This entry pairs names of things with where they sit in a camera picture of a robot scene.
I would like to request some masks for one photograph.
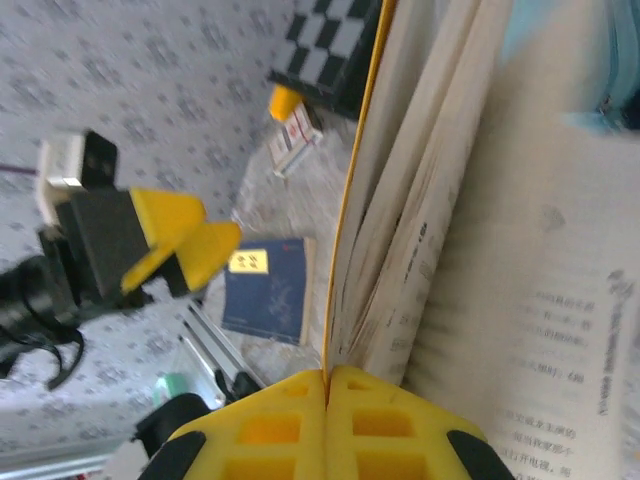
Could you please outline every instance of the stack of pages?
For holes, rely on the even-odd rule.
[[[325,367],[478,424],[517,479],[619,478],[640,305],[640,142],[571,124],[606,3],[500,64],[511,0],[398,2],[345,192]]]

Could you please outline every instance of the blue book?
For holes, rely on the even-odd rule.
[[[315,242],[243,242],[225,267],[222,327],[294,345],[306,341]]]

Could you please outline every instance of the yellow book edge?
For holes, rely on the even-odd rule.
[[[338,220],[338,227],[336,230],[336,237],[333,242],[333,253],[331,254],[331,270],[329,273],[329,293],[327,295],[327,306],[324,323],[324,335],[322,339],[322,376],[325,386],[329,385],[329,377],[331,375],[331,369],[329,365],[329,344],[331,336],[331,301],[333,300],[333,283],[335,263],[338,253],[338,242],[340,235],[342,234],[342,226],[344,223],[344,217],[347,207],[347,197],[349,189],[351,188],[351,181],[353,179],[353,172],[355,170],[356,155],[358,148],[360,147],[360,140],[362,139],[362,132],[364,130],[364,123],[367,118],[367,112],[369,110],[369,104],[371,102],[371,95],[373,93],[373,87],[375,85],[376,76],[378,74],[378,67],[380,66],[380,60],[384,47],[389,36],[389,29],[391,28],[391,20],[395,12],[397,0],[383,0],[382,9],[380,11],[380,19],[378,20],[378,29],[376,31],[376,38],[373,43],[373,52],[371,54],[371,63],[369,65],[369,73],[367,75],[367,83],[364,90],[364,97],[362,99],[362,107],[360,107],[360,118],[358,120],[358,128],[356,130],[356,136],[353,143],[353,150],[351,152],[351,161],[349,163],[349,171],[347,172],[347,178],[344,187],[344,193],[342,195],[342,205],[340,207],[340,217]]]

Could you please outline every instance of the yellow object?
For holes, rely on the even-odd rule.
[[[276,85],[269,102],[269,113],[274,119],[284,123],[302,100],[302,95],[298,92]]]
[[[205,222],[206,211],[198,197],[141,188],[129,190],[129,195],[149,251],[123,275],[124,294],[160,267],[195,292],[224,267],[240,243],[242,232],[235,223]]]
[[[236,250],[229,259],[231,273],[269,273],[269,257],[267,251]]]
[[[371,63],[369,64],[369,73],[367,75],[367,84],[364,89],[364,97],[362,99],[362,107],[360,108],[360,117],[358,120],[358,128],[356,130],[356,138],[353,144],[353,150],[351,152],[351,161],[349,163],[349,172],[347,173],[347,180],[345,183],[345,192],[349,189],[351,181],[353,180],[353,172],[355,170],[356,162],[355,158],[360,147],[360,140],[362,139],[362,132],[364,130],[364,123],[367,119],[367,112],[369,110],[369,103],[371,102],[371,95],[373,94],[373,87],[376,83],[376,76],[378,74],[378,68],[380,66],[380,60],[382,59],[382,53],[384,52],[384,46],[389,36],[389,29],[391,28],[391,20],[396,9],[397,0],[383,0],[382,10],[380,12],[380,20],[378,20],[378,29],[376,31],[376,39],[373,43],[373,52],[371,54]],[[347,196],[342,197],[342,206],[340,207],[340,218],[338,219],[338,228],[336,230],[336,241],[333,243],[333,253],[331,255],[331,269],[329,273],[329,290],[327,295],[327,308],[326,319],[324,328],[324,339],[322,341],[322,370],[325,375],[330,373],[329,371],[329,340],[331,339],[331,292],[333,291],[333,273],[335,272],[336,255],[338,252],[338,239],[342,231],[344,224],[344,216],[346,213],[346,200]]]
[[[181,427],[206,436],[184,480],[470,479],[447,433],[471,423],[353,367],[329,391],[303,372]]]

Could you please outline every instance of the black and white checkered pattern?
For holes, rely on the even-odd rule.
[[[381,0],[303,0],[270,79],[331,103],[375,36],[380,6]]]

